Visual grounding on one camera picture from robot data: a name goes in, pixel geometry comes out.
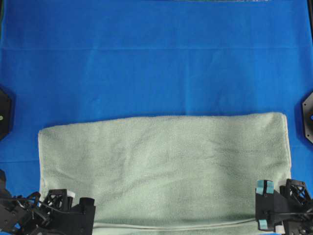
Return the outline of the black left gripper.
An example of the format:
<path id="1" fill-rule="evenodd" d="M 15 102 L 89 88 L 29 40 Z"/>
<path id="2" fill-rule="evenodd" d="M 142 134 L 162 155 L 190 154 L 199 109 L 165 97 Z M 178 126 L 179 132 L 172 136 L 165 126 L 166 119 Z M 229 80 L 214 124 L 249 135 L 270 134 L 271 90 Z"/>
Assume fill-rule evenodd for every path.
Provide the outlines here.
<path id="1" fill-rule="evenodd" d="M 75 193 L 49 190 L 27 197 L 0 193 L 0 231 L 10 235 L 91 235 L 95 217 L 94 199 L 83 197 L 72 207 Z"/>

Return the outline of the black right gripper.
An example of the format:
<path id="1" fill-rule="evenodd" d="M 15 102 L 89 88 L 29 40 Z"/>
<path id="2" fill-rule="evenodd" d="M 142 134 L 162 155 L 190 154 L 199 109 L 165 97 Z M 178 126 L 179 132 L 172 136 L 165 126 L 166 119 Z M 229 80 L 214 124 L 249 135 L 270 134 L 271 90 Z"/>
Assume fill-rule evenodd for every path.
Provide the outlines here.
<path id="1" fill-rule="evenodd" d="M 279 193 L 274 189 L 273 181 L 258 180 L 255 219 L 260 231 L 275 231 L 280 235 L 312 235 L 313 199 L 306 184 L 287 179 L 286 185 L 280 186 Z"/>

